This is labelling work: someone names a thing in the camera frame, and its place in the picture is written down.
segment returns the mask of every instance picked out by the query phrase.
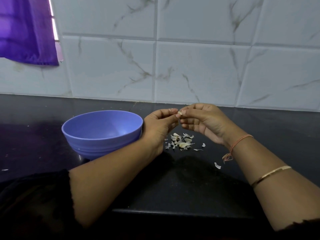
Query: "black countertop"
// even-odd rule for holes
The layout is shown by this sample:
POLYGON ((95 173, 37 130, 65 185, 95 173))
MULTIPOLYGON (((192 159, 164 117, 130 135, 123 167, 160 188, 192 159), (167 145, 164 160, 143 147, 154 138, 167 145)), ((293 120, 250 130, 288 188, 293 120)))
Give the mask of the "black countertop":
MULTIPOLYGON (((183 107, 4 94, 0 99, 0 181, 32 173, 71 169, 85 163, 87 160, 69 147, 61 131, 62 124, 73 116, 119 109, 144 118, 157 109, 183 107)), ((288 165, 320 186, 320 113, 221 109, 288 165)), ((156 217, 156 220, 170 216, 176 224, 184 219, 188 222, 196 219, 192 224, 215 221, 219 222, 215 225, 219 226, 217 228, 225 230, 228 229, 223 228, 226 223, 228 227, 231 223, 233 229, 237 226, 243 231, 252 229, 253 224, 265 224, 260 205, 237 163, 228 161, 223 164, 222 156, 227 150, 181 126, 171 134, 174 132, 194 134, 194 149, 201 149, 202 143, 206 147, 203 151, 164 150, 115 200, 109 213, 120 221, 124 215, 130 215, 130 222, 142 215, 156 217), (222 166, 220 170, 214 162, 222 166)))

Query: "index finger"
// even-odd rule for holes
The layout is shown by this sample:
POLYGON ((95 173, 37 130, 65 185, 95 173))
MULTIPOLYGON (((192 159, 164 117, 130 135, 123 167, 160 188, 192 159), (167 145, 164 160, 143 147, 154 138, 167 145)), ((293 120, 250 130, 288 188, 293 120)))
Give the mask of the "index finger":
POLYGON ((186 110, 186 109, 203 109, 204 105, 205 104, 202 104, 202 103, 191 104, 191 105, 183 107, 179 111, 186 110))
POLYGON ((178 113, 178 109, 176 108, 169 108, 169 109, 159 109, 159 110, 156 110, 154 112, 152 112, 151 114, 149 114, 148 116, 151 116, 155 119, 164 119, 166 117, 169 117, 171 115, 174 115, 178 113))

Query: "wall tile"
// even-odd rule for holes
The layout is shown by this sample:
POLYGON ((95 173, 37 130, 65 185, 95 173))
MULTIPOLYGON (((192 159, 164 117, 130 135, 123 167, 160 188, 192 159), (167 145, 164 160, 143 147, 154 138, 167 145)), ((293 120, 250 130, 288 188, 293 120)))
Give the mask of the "wall tile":
POLYGON ((265 0, 257 43, 320 47, 320 0, 265 0))
POLYGON ((155 39, 157 0, 52 0, 63 34, 155 39))
POLYGON ((253 47, 237 106, 316 110, 320 50, 253 47))
POLYGON ((0 58, 0 93, 71 97, 65 62, 30 65, 0 58))
POLYGON ((65 37, 76 97, 153 101, 155 41, 65 37))
POLYGON ((250 44, 263 0, 159 0, 157 40, 250 44))
POLYGON ((248 49, 158 41, 155 101, 234 106, 248 49))

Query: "left hand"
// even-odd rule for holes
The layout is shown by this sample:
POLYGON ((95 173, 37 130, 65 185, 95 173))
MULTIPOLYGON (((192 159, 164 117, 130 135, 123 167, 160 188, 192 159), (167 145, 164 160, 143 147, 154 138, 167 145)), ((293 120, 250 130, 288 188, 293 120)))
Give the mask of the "left hand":
POLYGON ((179 124, 180 114, 178 109, 159 109, 144 118, 142 140, 146 141, 146 147, 154 149, 158 156, 163 151, 163 142, 167 134, 179 124))

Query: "plastic bowl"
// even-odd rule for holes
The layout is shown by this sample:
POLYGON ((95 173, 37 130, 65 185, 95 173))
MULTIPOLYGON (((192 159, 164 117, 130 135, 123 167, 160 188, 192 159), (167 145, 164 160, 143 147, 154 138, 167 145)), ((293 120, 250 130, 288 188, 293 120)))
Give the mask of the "plastic bowl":
POLYGON ((62 132, 76 153, 94 160, 138 140, 142 124, 143 119, 135 113, 104 110, 69 119, 62 132))

